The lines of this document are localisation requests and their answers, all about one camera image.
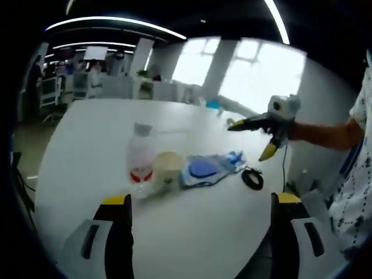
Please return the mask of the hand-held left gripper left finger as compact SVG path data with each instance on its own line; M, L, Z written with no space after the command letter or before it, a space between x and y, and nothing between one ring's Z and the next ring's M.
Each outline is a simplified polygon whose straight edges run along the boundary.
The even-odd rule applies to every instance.
M133 243L131 195L112 196L66 238L62 270L68 278L133 278Z

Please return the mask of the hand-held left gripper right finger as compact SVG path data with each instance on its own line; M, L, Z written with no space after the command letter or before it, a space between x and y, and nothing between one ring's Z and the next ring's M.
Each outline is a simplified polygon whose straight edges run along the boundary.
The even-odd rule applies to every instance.
M271 278L332 278L346 265L337 238L288 193L271 195Z

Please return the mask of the person's right hand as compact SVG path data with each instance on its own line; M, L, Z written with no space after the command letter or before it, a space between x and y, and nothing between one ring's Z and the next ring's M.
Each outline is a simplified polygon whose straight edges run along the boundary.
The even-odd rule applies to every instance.
M294 121L288 130L288 139L290 141L304 141L306 139L307 125Z

